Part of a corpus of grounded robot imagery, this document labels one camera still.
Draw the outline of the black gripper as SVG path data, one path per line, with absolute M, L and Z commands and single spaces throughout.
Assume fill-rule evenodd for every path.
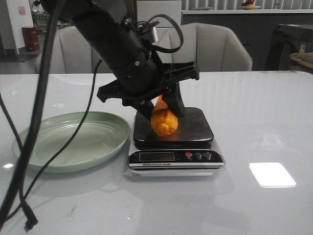
M 131 106 L 151 121 L 154 104 L 152 99 L 162 95 L 162 100 L 178 117 L 184 117 L 185 106 L 181 98 L 179 82 L 186 79 L 199 79 L 196 62 L 163 63 L 156 53 L 147 57 L 140 53 L 130 63 L 121 65 L 117 55 L 100 56 L 111 69 L 116 80 L 98 89 L 97 97 L 106 102 L 119 98 L 123 106 Z M 119 67 L 113 68 L 117 59 Z

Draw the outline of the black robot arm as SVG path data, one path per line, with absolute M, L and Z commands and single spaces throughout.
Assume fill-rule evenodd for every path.
M 44 0 L 42 5 L 53 20 L 73 23 L 113 72 L 116 79 L 98 89 L 101 101 L 120 98 L 124 106 L 131 106 L 150 119 L 152 100 L 161 95 L 177 117 L 184 116 L 179 82 L 198 79 L 199 71 L 194 62 L 161 61 L 159 52 L 174 53 L 178 48 L 151 42 L 149 33 L 154 19 L 134 26 L 123 0 Z

